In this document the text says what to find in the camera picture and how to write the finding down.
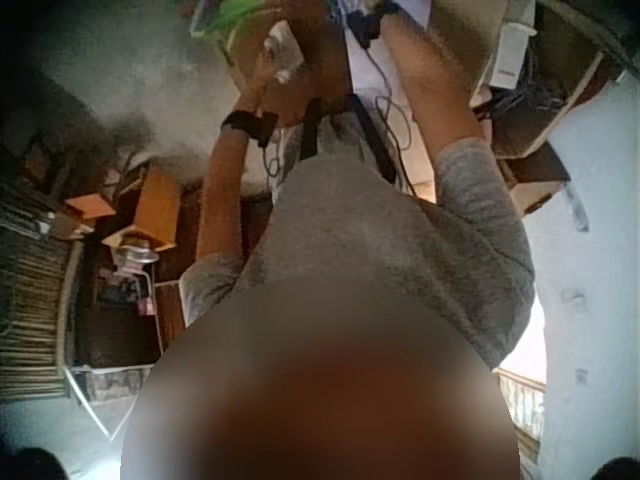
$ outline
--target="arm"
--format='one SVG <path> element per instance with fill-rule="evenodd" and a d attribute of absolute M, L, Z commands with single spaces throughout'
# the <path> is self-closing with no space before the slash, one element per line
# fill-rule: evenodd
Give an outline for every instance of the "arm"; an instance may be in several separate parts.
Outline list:
<path fill-rule="evenodd" d="M 256 113 L 260 108 L 266 84 L 275 73 L 266 52 L 258 55 L 255 72 L 234 110 Z M 202 191 L 196 260 L 213 253 L 242 258 L 240 181 L 248 144 L 249 136 L 245 132 L 227 127 L 213 147 Z"/>
<path fill-rule="evenodd" d="M 435 169 L 440 152 L 462 138 L 483 138 L 455 61 L 404 11 L 382 18 L 381 33 Z"/>

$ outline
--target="wooden table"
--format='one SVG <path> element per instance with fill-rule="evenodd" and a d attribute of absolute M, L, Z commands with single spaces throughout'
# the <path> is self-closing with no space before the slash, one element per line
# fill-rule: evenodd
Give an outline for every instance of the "wooden table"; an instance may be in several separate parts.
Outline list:
<path fill-rule="evenodd" d="M 307 103 L 322 97 L 330 111 L 344 111 L 342 98 L 353 92 L 344 30 L 332 22 L 324 0 L 272 0 L 241 24 L 224 50 L 231 75 L 240 91 L 253 74 L 258 52 L 271 27 L 287 20 L 300 44 L 305 63 L 288 84 L 272 80 L 263 102 L 265 111 L 279 115 L 279 127 L 302 122 Z"/>

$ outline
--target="black wristband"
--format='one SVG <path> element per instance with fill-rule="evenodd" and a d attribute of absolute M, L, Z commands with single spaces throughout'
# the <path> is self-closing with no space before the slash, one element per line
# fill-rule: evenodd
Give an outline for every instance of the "black wristband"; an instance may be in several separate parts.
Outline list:
<path fill-rule="evenodd" d="M 220 129 L 229 126 L 235 130 L 242 130 L 257 140 L 260 148 L 266 148 L 277 123 L 278 116 L 274 113 L 264 112 L 262 117 L 256 117 L 251 112 L 235 110 L 222 122 Z"/>
<path fill-rule="evenodd" d="M 242 130 L 252 137 L 256 120 L 257 117 L 251 112 L 235 110 L 224 119 L 224 122 L 222 122 L 222 125 L 220 126 L 220 130 L 229 126 L 235 130 Z"/>
<path fill-rule="evenodd" d="M 400 11 L 400 5 L 393 0 L 382 0 L 378 2 L 373 8 L 373 15 L 378 21 L 378 29 L 380 28 L 380 22 L 385 15 L 395 15 Z"/>

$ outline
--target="floor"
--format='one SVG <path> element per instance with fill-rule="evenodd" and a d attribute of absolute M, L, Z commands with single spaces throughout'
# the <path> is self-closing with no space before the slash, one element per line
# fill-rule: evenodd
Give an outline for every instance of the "floor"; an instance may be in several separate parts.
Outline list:
<path fill-rule="evenodd" d="M 218 126 L 230 111 L 237 89 L 213 45 L 189 36 L 189 19 L 179 2 L 60 3 L 36 28 L 28 54 L 31 65 L 84 103 L 120 145 L 139 145 L 139 158 L 158 157 L 183 182 L 201 178 Z M 429 0 L 401 1 L 426 24 Z M 356 91 L 384 93 L 383 81 L 350 33 L 347 33 Z M 393 98 L 411 114 L 389 53 L 381 41 L 372 46 L 393 88 Z M 393 111 L 390 123 L 401 145 L 408 134 Z M 432 172 L 424 146 L 411 122 L 413 144 L 404 153 L 411 182 L 429 185 Z M 262 158 L 248 155 L 245 194 L 264 189 Z"/>

